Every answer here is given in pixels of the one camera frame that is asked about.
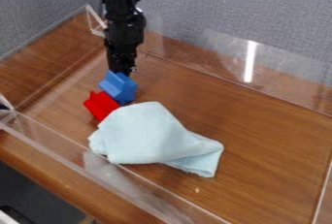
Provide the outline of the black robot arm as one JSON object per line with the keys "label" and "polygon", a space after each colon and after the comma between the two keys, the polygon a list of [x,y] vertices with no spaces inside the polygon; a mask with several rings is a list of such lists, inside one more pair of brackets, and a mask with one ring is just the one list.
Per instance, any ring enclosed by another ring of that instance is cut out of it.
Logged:
{"label": "black robot arm", "polygon": [[136,68],[136,48],[144,42],[145,17],[136,7],[140,0],[101,1],[107,21],[103,45],[108,70],[128,76]]}

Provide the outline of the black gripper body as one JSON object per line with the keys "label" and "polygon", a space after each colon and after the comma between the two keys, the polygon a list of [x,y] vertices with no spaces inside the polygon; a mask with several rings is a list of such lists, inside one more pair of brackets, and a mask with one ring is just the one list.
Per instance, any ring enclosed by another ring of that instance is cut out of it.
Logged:
{"label": "black gripper body", "polygon": [[105,46],[112,54],[132,54],[144,41],[145,17],[136,8],[121,20],[109,20],[104,33]]}

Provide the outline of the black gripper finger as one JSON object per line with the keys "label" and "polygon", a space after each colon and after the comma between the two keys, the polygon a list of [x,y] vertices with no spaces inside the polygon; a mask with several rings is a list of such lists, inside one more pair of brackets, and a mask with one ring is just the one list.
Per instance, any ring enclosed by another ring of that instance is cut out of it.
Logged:
{"label": "black gripper finger", "polygon": [[113,45],[108,40],[104,40],[104,49],[105,49],[108,70],[112,72],[119,72],[117,63],[116,63],[117,58],[113,50]]}
{"label": "black gripper finger", "polygon": [[137,53],[135,51],[119,52],[116,54],[117,71],[123,73],[125,76],[129,76],[131,73],[136,71],[136,62],[135,62],[136,57],[137,57]]}

